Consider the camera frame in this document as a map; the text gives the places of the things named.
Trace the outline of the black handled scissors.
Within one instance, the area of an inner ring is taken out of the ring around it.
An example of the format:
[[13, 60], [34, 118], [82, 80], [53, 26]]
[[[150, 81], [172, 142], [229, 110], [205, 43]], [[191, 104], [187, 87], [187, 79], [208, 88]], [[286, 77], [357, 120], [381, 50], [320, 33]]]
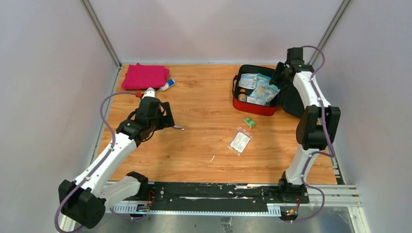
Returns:
[[172, 128], [173, 128], [173, 129], [177, 129], [177, 130], [182, 130], [182, 131], [185, 130], [185, 128], [182, 127], [182, 126], [173, 126]]

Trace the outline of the teal edged small packet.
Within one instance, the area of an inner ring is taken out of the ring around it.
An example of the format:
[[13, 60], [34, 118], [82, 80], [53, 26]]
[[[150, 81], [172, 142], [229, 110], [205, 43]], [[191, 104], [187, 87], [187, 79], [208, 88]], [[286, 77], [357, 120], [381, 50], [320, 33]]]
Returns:
[[280, 89], [279, 89], [276, 85], [274, 85], [274, 84], [269, 85], [268, 88], [271, 89], [271, 91], [272, 91], [275, 95], [277, 95], [277, 94], [280, 92]]

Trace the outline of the blue cotton swab packet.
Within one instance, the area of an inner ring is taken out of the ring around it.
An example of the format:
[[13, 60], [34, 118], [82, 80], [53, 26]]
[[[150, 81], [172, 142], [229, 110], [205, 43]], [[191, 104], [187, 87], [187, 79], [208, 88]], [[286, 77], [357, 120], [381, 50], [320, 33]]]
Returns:
[[271, 89], [268, 88], [270, 77], [257, 74], [257, 86], [250, 94], [250, 97], [259, 98], [266, 102], [271, 102], [277, 95], [275, 95]]

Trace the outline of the black red medicine case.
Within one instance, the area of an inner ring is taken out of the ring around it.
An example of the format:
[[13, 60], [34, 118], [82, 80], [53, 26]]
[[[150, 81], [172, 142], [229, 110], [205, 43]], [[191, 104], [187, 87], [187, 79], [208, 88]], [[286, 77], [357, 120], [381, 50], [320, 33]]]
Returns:
[[263, 105], [241, 101], [240, 97], [242, 94], [248, 97], [252, 93], [251, 89], [240, 87], [240, 77], [246, 73], [260, 73], [271, 78], [275, 73], [275, 69], [256, 65], [242, 65], [239, 68], [238, 74], [234, 77], [232, 84], [233, 107], [235, 109], [262, 116], [272, 116], [278, 107], [282, 107], [286, 113], [294, 117], [300, 118], [303, 115], [304, 106], [302, 100], [300, 99], [298, 91], [292, 85], [281, 89], [280, 93], [278, 93], [274, 99]]

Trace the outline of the white blue paper packet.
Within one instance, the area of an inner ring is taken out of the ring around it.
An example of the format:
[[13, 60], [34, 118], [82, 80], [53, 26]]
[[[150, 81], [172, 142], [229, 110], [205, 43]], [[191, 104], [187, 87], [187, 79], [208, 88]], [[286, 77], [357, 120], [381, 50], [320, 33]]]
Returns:
[[257, 74], [243, 73], [240, 76], [238, 86], [244, 89], [255, 89], [257, 86]]

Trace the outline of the clear bag small sachets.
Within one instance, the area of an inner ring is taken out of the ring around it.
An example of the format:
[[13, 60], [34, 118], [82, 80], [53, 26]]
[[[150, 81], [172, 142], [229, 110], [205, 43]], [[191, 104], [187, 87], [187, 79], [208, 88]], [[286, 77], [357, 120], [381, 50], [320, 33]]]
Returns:
[[267, 104], [267, 102], [265, 100], [250, 97], [250, 96], [247, 97], [246, 102], [251, 103], [251, 104], [262, 105], [262, 106], [266, 106], [266, 104]]

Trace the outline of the white tube blue label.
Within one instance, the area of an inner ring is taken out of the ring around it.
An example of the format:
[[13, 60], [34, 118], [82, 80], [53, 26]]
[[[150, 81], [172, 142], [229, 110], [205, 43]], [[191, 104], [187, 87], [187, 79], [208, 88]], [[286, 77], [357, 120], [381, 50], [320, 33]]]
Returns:
[[160, 91], [166, 91], [167, 89], [171, 88], [172, 86], [174, 86], [176, 84], [174, 79], [169, 79], [165, 85], [163, 87], [160, 87], [159, 90]]

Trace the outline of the brown medicine bottle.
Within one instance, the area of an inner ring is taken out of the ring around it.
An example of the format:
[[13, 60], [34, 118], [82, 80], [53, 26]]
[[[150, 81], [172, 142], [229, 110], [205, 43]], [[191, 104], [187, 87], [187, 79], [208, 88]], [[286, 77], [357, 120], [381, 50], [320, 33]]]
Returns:
[[239, 91], [238, 100], [239, 100], [239, 101], [242, 101], [242, 102], [246, 102], [246, 101], [247, 101], [247, 95], [246, 95], [246, 90], [245, 90], [245, 89], [241, 89], [241, 90]]

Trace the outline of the small green box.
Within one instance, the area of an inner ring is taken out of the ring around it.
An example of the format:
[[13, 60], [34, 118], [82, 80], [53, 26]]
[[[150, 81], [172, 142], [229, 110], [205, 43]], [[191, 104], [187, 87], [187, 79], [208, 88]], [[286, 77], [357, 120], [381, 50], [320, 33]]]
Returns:
[[250, 129], [252, 129], [252, 128], [254, 128], [257, 124], [256, 124], [256, 122], [251, 118], [251, 117], [245, 117], [244, 119], [243, 119], [243, 122], [250, 128]]

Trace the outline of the clear bag white gauze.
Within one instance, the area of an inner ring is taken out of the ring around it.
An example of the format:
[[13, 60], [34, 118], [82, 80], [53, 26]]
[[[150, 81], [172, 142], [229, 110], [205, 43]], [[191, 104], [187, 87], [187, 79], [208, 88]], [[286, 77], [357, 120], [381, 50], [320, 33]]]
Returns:
[[244, 128], [238, 126], [235, 129], [234, 135], [230, 143], [228, 144], [227, 148], [235, 153], [237, 156], [240, 156], [251, 139], [253, 138], [253, 134]]

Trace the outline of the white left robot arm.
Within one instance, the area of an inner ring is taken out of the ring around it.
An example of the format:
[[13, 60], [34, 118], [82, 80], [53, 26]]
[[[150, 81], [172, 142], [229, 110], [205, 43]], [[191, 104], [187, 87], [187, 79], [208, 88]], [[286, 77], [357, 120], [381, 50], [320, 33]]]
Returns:
[[144, 200], [150, 194], [148, 178], [132, 171], [120, 181], [107, 186], [106, 182], [125, 158], [154, 132], [175, 126], [169, 102], [156, 97], [142, 96], [139, 106], [122, 121], [116, 130], [108, 127], [112, 140], [98, 158], [73, 181], [63, 180], [58, 187], [60, 205], [55, 214], [63, 214], [81, 226], [94, 228], [105, 212], [120, 201], [134, 197]]

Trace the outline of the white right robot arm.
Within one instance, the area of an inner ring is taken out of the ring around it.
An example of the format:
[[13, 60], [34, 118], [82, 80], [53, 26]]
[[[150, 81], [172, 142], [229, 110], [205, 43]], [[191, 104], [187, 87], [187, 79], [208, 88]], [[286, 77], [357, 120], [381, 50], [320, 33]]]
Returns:
[[317, 83], [319, 69], [306, 64], [303, 53], [304, 47], [289, 48], [286, 61], [278, 63], [270, 80], [281, 90], [293, 86], [304, 106], [296, 128], [297, 151], [278, 182], [278, 198], [286, 203], [304, 194], [308, 173], [318, 155], [328, 149], [326, 155], [335, 156], [332, 143], [341, 116], [340, 108], [332, 106]]

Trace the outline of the pink folded cloth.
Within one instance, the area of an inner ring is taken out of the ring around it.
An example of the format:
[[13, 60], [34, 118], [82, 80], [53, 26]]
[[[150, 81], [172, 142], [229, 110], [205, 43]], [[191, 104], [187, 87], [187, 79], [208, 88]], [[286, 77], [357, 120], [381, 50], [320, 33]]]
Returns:
[[166, 84], [169, 75], [170, 70], [165, 66], [136, 63], [135, 65], [129, 65], [121, 88], [124, 90], [160, 88]]

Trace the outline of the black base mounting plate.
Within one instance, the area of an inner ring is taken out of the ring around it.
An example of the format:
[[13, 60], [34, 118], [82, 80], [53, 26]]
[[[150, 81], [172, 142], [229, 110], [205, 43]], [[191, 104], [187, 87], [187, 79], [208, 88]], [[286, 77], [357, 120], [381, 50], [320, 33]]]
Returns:
[[308, 204], [307, 189], [288, 193], [277, 184], [149, 183], [134, 196], [148, 201], [154, 211], [195, 213], [263, 213], [268, 204]]

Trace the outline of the aluminium frame rail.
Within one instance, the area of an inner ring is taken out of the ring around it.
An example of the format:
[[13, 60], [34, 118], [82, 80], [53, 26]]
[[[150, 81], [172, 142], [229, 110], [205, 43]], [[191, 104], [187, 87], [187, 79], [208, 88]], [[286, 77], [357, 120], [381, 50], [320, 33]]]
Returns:
[[89, 0], [80, 0], [80, 3], [82, 4], [86, 14], [88, 15], [91, 23], [93, 24], [98, 36], [100, 37], [105, 49], [107, 50], [109, 56], [111, 57], [113, 63], [115, 66], [120, 69], [122, 64]]

